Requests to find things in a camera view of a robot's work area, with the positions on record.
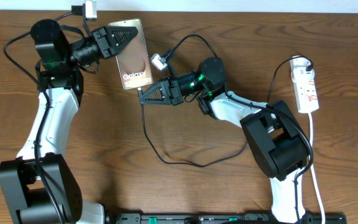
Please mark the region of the Galaxy S25 Ultra smartphone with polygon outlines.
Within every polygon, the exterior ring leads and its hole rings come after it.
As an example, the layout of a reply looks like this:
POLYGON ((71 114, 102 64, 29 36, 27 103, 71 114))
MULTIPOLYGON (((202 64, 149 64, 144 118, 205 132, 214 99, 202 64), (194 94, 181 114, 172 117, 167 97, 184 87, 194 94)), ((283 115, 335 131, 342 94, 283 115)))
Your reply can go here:
POLYGON ((131 90, 151 85, 153 78, 141 20, 135 18, 110 22, 109 26, 135 27, 138 30, 137 35, 116 56, 123 89, 131 90))

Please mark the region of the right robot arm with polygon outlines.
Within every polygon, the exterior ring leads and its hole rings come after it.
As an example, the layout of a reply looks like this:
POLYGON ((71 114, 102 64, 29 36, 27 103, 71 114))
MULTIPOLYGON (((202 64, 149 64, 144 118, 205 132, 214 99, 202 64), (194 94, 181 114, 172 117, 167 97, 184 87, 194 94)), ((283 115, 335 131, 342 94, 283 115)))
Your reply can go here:
POLYGON ((218 57, 207 58, 196 70, 181 76, 171 73, 138 91, 142 106, 175 106, 189 95, 196 97, 204 114, 243 130, 257 165, 270 178, 272 215, 279 223, 300 223, 306 214, 301 176, 313 163, 313 151, 286 103, 250 101, 228 91, 224 63, 218 57))

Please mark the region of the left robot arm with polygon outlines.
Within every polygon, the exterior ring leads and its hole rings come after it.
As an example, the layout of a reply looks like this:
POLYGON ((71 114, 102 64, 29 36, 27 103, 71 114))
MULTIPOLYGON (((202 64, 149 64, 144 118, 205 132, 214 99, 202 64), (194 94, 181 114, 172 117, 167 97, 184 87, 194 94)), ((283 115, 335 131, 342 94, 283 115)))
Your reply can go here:
POLYGON ((23 148, 0 163, 0 186, 14 223, 111 223, 101 204, 83 199, 65 151, 86 67, 121 53, 138 30, 104 26, 82 32, 74 43, 67 40, 68 31, 78 29, 44 19, 29 32, 40 55, 32 75, 39 107, 23 148))

